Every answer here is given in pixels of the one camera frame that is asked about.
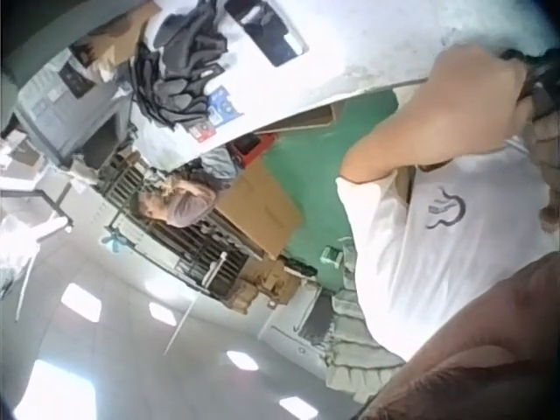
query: person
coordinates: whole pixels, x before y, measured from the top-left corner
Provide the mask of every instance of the person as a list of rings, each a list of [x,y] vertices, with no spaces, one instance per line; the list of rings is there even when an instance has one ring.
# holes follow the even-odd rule
[[[559,248],[539,221],[549,188],[517,136],[534,112],[530,96],[519,101],[527,76],[517,59],[455,45],[343,158],[360,307],[372,337],[405,361],[474,299]],[[411,165],[437,169],[416,170],[407,208],[393,184]]]
[[[560,418],[560,253],[451,318],[356,420]]]
[[[207,216],[241,173],[226,146],[200,156],[199,165],[179,168],[154,192],[140,192],[130,207],[138,214],[175,228],[186,228]]]

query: gray shirt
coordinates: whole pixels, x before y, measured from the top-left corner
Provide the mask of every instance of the gray shirt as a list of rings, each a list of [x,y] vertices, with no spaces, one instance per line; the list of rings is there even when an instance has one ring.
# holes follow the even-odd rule
[[[205,199],[185,192],[173,197],[167,210],[167,224],[175,228],[186,228],[204,218],[214,208],[215,200]]]

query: metal rack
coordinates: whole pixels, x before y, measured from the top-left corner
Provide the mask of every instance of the metal rack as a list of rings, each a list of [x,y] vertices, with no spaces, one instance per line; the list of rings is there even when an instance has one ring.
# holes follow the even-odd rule
[[[232,234],[221,227],[217,221],[219,216],[210,214],[199,223],[186,228],[171,227],[156,220],[137,217],[129,209],[131,197],[141,189],[149,191],[154,187],[145,183],[144,175],[118,155],[109,162],[105,171],[107,177],[96,189],[108,203],[119,209],[109,223],[108,230],[115,231],[118,218],[124,214],[154,241],[178,257],[175,267],[165,268],[166,271],[189,285],[194,282],[214,298],[224,298],[249,256],[235,246],[235,241],[230,240],[233,239],[230,238]],[[224,252],[227,253],[227,259],[207,286],[204,284],[205,276]]]

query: red object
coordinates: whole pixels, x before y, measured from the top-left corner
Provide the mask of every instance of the red object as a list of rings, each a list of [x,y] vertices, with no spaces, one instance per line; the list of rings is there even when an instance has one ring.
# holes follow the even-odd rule
[[[243,167],[246,168],[251,162],[267,151],[276,138],[276,134],[269,133],[251,135],[251,138],[245,136],[244,138],[234,140],[232,142],[232,148],[235,155],[240,159]]]

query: table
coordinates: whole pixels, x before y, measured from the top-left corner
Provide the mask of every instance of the table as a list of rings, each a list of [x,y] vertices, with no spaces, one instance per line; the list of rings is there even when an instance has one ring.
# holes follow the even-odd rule
[[[239,115],[197,141],[184,129],[160,129],[136,110],[136,146],[151,165],[170,170],[204,151],[279,119],[320,105],[426,77],[434,58],[458,42],[495,51],[516,47],[539,54],[557,38],[529,0],[268,0],[307,44],[308,52],[276,68],[235,21],[220,30],[229,39],[227,71],[207,86],[225,88]],[[150,21],[153,37],[165,15],[195,0],[157,0],[164,12]]]

